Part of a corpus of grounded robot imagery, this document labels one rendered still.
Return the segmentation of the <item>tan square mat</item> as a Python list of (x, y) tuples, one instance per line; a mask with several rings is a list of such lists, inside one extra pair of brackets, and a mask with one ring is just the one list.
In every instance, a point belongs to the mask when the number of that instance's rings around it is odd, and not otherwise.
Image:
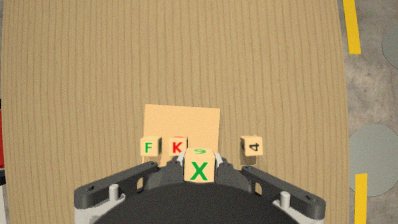
[[(169, 157), (169, 138), (188, 136), (188, 148), (212, 149), (217, 153), (220, 109), (145, 104), (144, 137), (162, 136), (162, 152), (142, 156), (142, 163), (165, 166)], [(143, 137), (143, 138), (144, 138)]]

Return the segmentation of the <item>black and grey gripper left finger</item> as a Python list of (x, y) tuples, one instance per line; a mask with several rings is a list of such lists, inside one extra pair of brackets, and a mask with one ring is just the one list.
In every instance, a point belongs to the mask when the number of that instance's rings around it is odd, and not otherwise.
[[(148, 161), (74, 190), (75, 224), (93, 224), (109, 209), (140, 192), (175, 183), (184, 183), (186, 152), (158, 167), (157, 162)], [(137, 182), (143, 178), (143, 186)]]

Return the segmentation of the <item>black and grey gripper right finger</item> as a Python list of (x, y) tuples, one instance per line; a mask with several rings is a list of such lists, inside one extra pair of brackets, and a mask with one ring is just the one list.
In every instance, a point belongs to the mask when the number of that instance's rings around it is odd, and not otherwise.
[[(267, 199), (286, 211), (299, 224), (324, 224), (324, 199), (250, 165), (236, 170), (226, 158), (220, 157), (219, 153), (214, 154), (216, 184), (233, 186)], [(255, 192), (256, 182), (261, 186), (261, 195)]]

